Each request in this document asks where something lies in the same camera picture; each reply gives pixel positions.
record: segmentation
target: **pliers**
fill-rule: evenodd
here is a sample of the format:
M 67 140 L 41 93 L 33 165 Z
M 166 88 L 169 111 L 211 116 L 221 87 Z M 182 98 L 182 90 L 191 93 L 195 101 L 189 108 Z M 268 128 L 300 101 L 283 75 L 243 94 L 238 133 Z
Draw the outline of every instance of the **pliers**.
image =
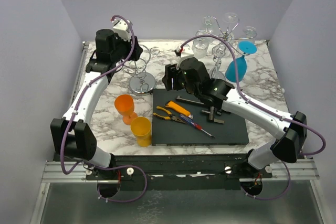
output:
M 184 123 L 186 124 L 184 121 L 182 121 L 181 119 L 179 119 L 176 115 L 172 114 L 169 110 L 166 110 L 165 108 L 163 107 L 160 107 L 160 106 L 156 106 L 156 108 L 158 110 L 163 110 L 164 112 L 166 112 L 168 114 L 168 116 L 162 116 L 162 115 L 159 115 L 159 114 L 156 114 L 156 113 L 153 113 L 153 116 L 159 118 L 159 119 L 162 119 L 162 120 L 170 120 L 170 121 L 175 121 L 177 123 Z

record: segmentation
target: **marble surface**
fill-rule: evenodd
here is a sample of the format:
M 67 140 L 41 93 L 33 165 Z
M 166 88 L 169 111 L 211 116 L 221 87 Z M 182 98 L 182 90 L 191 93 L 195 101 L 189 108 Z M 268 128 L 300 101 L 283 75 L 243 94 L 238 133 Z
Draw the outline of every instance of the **marble surface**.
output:
M 164 88 L 161 81 L 164 76 L 164 66 L 170 63 L 177 63 L 178 57 L 172 52 L 180 40 L 147 40 L 139 41 L 148 48 L 157 47 L 160 50 L 158 55 L 152 58 L 146 71 L 154 75 L 157 80 L 157 88 Z M 201 59 L 207 69 L 215 64 L 211 48 L 207 56 Z M 265 41 L 257 41 L 258 51 L 254 55 L 246 57 L 247 73 L 241 82 L 243 91 L 251 97 L 278 110 L 288 111 L 281 86 L 277 79 Z M 95 50 L 95 42 L 89 45 L 86 62 L 89 61 L 92 52 Z M 147 59 L 148 54 L 143 53 L 142 58 Z M 221 71 L 225 72 L 232 61 L 228 55 L 222 59 Z M 81 82 L 85 70 L 82 70 Z M 247 153 L 251 148 L 257 148 L 270 141 L 272 136 L 264 129 L 246 121 L 250 143 L 245 146 L 149 146 L 142 148 L 137 145 L 130 126 L 123 124 L 122 116 L 114 108 L 114 100 L 117 96 L 130 93 L 128 84 L 130 75 L 123 70 L 116 73 L 111 83 L 102 94 L 91 120 L 91 130 L 97 138 L 98 146 L 114 155 L 171 155 L 171 154 L 231 154 Z M 135 112 L 138 116 L 145 116 L 152 121 L 152 96 L 132 95 L 135 103 Z

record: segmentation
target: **orange cup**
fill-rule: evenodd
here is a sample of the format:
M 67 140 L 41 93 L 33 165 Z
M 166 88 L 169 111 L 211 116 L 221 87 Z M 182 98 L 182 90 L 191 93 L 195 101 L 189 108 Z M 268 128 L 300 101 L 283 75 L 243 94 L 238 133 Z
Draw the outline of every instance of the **orange cup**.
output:
M 147 118 L 142 116 L 133 120 L 131 131 L 141 147 L 147 147 L 152 144 L 152 124 Z
M 114 101 L 114 106 L 118 113 L 121 114 L 122 121 L 126 125 L 131 125 L 132 121 L 138 117 L 134 112 L 134 101 L 129 94 L 122 94 Z

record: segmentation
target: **tool mat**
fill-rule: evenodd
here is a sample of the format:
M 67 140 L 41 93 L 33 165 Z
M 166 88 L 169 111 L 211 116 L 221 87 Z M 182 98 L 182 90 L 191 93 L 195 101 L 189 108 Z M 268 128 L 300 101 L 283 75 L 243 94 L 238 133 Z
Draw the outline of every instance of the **tool mat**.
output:
M 153 112 L 167 116 L 164 111 L 158 110 L 156 106 L 164 107 L 168 101 L 174 101 L 190 111 L 193 115 L 193 120 L 215 138 L 193 128 L 191 125 L 166 121 L 153 116 L 152 145 L 246 145 L 249 143 L 244 118 L 233 113 L 222 112 L 221 115 L 215 114 L 215 118 L 224 120 L 224 124 L 209 122 L 207 120 L 208 115 L 201 113 L 201 110 L 208 110 L 207 108 L 178 102 L 175 100 L 178 95 L 182 98 L 199 102 L 196 97 L 186 93 L 185 90 L 166 91 L 165 89 L 154 89 Z M 179 115 L 172 109 L 164 108 L 176 116 Z

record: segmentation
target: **screwdriver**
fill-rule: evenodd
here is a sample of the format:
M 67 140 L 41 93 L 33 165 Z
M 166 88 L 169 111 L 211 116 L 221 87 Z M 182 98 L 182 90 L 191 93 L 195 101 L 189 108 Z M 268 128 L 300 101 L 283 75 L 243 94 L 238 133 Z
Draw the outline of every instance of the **screwdriver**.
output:
M 180 114 L 179 117 L 184 121 L 186 122 L 187 124 L 190 124 L 192 127 L 200 130 L 200 131 L 203 131 L 205 132 L 206 134 L 208 134 L 210 137 L 213 137 L 215 138 L 214 136 L 212 136 L 210 133 L 206 132 L 204 129 L 202 129 L 201 126 L 199 126 L 197 123 L 195 123 L 192 119 L 190 119 L 189 117 L 183 115 L 183 114 Z

